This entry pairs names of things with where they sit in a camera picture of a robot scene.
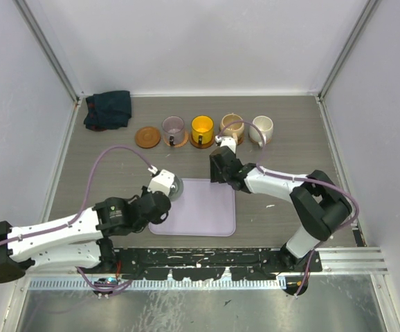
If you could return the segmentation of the purple glass mug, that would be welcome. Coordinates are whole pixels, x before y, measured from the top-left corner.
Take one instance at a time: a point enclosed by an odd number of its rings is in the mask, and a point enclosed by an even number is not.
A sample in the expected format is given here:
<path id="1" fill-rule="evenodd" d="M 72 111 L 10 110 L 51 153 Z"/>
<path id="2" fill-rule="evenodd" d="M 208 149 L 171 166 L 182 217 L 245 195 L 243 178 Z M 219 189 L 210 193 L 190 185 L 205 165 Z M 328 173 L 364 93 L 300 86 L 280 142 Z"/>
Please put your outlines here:
<path id="1" fill-rule="evenodd" d="M 185 123 L 178 116 L 169 116 L 162 122 L 163 137 L 166 136 L 171 143 L 179 144 L 184 137 Z"/>

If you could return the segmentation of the grey ceramic mug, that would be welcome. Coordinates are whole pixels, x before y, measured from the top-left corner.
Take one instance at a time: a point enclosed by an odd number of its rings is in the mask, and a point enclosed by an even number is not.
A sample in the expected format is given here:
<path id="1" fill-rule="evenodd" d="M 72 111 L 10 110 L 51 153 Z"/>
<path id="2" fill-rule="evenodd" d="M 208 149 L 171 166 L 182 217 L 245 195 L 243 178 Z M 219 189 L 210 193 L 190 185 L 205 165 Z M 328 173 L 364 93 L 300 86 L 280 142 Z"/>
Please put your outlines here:
<path id="1" fill-rule="evenodd" d="M 174 176 L 173 182 L 170 186 L 170 193 L 168 197 L 171 201 L 176 201 L 180 198 L 183 193 L 183 180 L 180 179 L 178 176 Z"/>

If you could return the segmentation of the beige ceramic mug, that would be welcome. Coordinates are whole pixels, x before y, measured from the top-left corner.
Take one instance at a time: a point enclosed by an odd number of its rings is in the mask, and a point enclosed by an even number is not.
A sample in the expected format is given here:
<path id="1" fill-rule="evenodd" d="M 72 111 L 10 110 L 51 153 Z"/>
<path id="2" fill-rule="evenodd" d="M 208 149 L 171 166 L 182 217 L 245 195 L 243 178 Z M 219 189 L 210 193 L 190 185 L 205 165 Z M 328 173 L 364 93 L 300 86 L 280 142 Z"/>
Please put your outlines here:
<path id="1" fill-rule="evenodd" d="M 244 137 L 243 119 L 237 114 L 226 114 L 221 119 L 219 128 L 222 136 Z"/>

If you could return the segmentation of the yellow mug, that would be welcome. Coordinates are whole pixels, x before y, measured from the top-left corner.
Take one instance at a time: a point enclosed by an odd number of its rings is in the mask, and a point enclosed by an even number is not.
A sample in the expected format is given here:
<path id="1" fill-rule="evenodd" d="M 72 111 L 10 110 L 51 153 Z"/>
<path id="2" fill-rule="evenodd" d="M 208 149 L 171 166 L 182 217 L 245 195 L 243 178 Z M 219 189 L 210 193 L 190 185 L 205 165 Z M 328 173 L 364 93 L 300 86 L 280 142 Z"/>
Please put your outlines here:
<path id="1" fill-rule="evenodd" d="M 191 122 L 191 135 L 198 145 L 207 145 L 213 139 L 214 122 L 209 116 L 197 116 Z"/>

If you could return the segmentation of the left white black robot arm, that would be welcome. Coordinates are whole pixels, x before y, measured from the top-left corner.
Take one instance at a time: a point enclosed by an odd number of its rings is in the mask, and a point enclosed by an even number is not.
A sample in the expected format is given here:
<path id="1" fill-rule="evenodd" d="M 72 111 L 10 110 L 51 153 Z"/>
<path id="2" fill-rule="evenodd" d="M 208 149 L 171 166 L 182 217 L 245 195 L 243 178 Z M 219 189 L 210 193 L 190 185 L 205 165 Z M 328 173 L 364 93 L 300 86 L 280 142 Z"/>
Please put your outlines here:
<path id="1" fill-rule="evenodd" d="M 113 272 L 118 258 L 112 236 L 141 232 L 160 224 L 172 207 L 171 192 L 142 188 L 130 199 L 109 197 L 80 214 L 21 228 L 0 221 L 0 284 L 41 266 L 95 268 Z"/>

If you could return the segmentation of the brown wooden round coaster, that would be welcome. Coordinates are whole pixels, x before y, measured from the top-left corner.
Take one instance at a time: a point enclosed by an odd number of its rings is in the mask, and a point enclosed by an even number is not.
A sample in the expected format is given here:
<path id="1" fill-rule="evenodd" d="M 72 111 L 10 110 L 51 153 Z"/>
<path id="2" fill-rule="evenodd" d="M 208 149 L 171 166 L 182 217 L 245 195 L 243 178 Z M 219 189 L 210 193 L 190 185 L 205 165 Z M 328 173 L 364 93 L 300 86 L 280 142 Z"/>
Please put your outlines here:
<path id="1" fill-rule="evenodd" d="M 233 136 L 215 136 L 215 142 L 217 143 L 218 146 L 224 146 L 224 145 L 232 145 L 235 143 L 235 145 L 240 145 L 244 141 L 244 137 L 233 137 Z"/>

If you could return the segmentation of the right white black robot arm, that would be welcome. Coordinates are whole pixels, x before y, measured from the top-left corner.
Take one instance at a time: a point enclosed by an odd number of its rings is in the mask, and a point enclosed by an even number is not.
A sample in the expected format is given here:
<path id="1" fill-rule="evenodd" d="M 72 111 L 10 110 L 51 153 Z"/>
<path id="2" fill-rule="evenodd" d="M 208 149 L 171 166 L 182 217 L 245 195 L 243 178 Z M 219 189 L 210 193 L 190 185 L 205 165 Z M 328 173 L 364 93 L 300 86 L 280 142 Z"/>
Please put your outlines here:
<path id="1" fill-rule="evenodd" d="M 210 154 L 210 180 L 225 183 L 235 191 L 264 194 L 293 205 L 301 226 L 281 247 L 282 264 L 296 273 L 307 263 L 307 255 L 346 221 L 353 207 L 341 188 L 326 173 L 293 175 L 242 164 L 230 147 L 218 147 Z"/>

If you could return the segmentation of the white ceramic mug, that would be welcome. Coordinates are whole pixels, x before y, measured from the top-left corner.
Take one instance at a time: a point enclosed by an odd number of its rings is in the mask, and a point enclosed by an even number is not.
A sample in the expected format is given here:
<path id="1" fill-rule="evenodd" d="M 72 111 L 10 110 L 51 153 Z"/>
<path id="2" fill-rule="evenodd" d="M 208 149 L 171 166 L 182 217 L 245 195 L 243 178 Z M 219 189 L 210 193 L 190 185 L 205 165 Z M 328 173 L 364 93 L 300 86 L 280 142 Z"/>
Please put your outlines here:
<path id="1" fill-rule="evenodd" d="M 253 140 L 262 141 L 263 147 L 264 141 L 271 138 L 273 136 L 273 121 L 268 116 L 257 116 L 253 118 L 252 121 L 253 126 L 250 126 L 248 136 L 251 137 Z"/>

